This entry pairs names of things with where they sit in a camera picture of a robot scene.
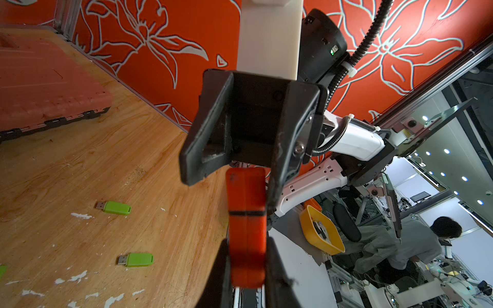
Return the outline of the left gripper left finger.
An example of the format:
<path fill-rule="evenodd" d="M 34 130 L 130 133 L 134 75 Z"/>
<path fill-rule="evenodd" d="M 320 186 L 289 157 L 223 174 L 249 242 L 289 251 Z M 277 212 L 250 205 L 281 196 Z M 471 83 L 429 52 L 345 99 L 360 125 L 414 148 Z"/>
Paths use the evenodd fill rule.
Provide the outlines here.
<path fill-rule="evenodd" d="M 231 258 L 227 239 L 221 242 L 204 290 L 195 307 L 232 307 Z"/>

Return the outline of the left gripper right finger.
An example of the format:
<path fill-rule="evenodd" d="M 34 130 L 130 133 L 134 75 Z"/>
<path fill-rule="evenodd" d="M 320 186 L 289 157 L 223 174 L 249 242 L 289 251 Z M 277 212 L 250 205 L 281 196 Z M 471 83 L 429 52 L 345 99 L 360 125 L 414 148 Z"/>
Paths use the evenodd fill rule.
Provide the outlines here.
<path fill-rule="evenodd" d="M 266 307 L 300 307 L 300 303 L 293 291 L 294 280 L 287 275 L 280 253 L 272 237 L 267 237 L 264 285 Z"/>

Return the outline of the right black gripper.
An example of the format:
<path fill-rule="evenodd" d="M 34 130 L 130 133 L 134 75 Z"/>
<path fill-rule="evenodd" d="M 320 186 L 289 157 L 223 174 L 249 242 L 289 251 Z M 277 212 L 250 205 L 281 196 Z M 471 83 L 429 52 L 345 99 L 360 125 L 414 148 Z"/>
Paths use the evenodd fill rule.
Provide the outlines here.
<path fill-rule="evenodd" d="M 226 111 L 230 99 L 232 121 Z M 229 165 L 232 149 L 232 160 L 271 167 L 267 205 L 277 205 L 302 159 L 307 163 L 318 146 L 326 100 L 327 88 L 316 83 L 206 71 L 198 112 L 179 154 L 182 183 L 193 186 Z"/>

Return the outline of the red usb drive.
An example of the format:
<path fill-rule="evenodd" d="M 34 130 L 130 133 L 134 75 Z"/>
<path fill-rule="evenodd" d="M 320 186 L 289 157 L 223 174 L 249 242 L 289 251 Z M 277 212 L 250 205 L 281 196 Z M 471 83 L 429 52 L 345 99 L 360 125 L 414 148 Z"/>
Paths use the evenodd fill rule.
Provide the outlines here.
<path fill-rule="evenodd" d="M 261 288 L 267 255 L 264 171 L 231 168 L 226 173 L 231 281 L 235 287 Z"/>

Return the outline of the green usb drive front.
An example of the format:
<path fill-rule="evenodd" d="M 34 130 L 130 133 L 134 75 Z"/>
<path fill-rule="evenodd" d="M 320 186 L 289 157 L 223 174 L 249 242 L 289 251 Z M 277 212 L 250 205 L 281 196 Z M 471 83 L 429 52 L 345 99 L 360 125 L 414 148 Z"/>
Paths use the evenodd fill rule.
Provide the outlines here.
<path fill-rule="evenodd" d="M 154 255 L 148 253 L 130 253 L 117 258 L 117 265 L 125 267 L 147 267 L 154 264 Z"/>

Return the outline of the green usb drive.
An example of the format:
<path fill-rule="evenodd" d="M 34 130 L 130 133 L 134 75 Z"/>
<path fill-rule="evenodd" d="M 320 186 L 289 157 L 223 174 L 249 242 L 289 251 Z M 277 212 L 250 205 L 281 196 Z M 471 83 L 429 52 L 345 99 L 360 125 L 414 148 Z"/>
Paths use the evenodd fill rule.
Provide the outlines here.
<path fill-rule="evenodd" d="M 96 203 L 95 208 L 105 213 L 123 216 L 128 216 L 132 211 L 131 206 L 115 201 L 99 201 Z"/>
<path fill-rule="evenodd" d="M 154 255 L 148 253 L 130 253 L 117 258 L 117 265 L 125 267 L 147 267 L 154 264 Z"/>

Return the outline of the green usb cap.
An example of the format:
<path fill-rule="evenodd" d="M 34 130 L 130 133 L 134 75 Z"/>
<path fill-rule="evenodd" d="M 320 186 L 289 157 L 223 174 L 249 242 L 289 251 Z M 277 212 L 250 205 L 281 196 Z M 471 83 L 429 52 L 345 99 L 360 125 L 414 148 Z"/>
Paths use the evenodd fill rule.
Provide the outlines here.
<path fill-rule="evenodd" d="M 0 278 L 2 278 L 4 276 L 4 274 L 6 273 L 8 267 L 6 265 L 1 265 L 0 266 Z"/>

